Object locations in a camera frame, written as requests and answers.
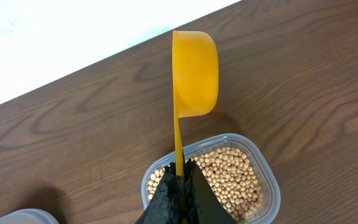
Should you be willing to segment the yellow plastic measuring scoop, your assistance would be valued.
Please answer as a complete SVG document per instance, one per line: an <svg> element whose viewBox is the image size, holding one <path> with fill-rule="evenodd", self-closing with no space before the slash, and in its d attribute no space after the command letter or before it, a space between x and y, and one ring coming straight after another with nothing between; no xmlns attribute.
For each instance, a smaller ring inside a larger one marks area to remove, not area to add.
<svg viewBox="0 0 358 224"><path fill-rule="evenodd" d="M208 114L218 98L218 51L210 35L201 31L173 31L172 79L176 174L184 177L179 119Z"/></svg>

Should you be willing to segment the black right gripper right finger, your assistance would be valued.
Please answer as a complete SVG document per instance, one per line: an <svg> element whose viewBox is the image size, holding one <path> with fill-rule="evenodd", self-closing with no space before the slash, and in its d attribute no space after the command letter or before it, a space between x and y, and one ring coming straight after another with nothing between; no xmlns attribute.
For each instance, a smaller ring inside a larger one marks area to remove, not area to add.
<svg viewBox="0 0 358 224"><path fill-rule="evenodd" d="M186 218L191 224L236 224L223 208L201 168L188 159L185 164Z"/></svg>

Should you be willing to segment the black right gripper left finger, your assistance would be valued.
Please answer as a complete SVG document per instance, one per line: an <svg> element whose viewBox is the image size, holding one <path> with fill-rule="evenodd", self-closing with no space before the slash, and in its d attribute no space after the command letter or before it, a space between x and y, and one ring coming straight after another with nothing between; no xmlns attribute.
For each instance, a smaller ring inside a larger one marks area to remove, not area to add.
<svg viewBox="0 0 358 224"><path fill-rule="evenodd" d="M183 220L181 197L184 180L176 175L176 164L164 167L164 175L149 205L135 224L180 224Z"/></svg>

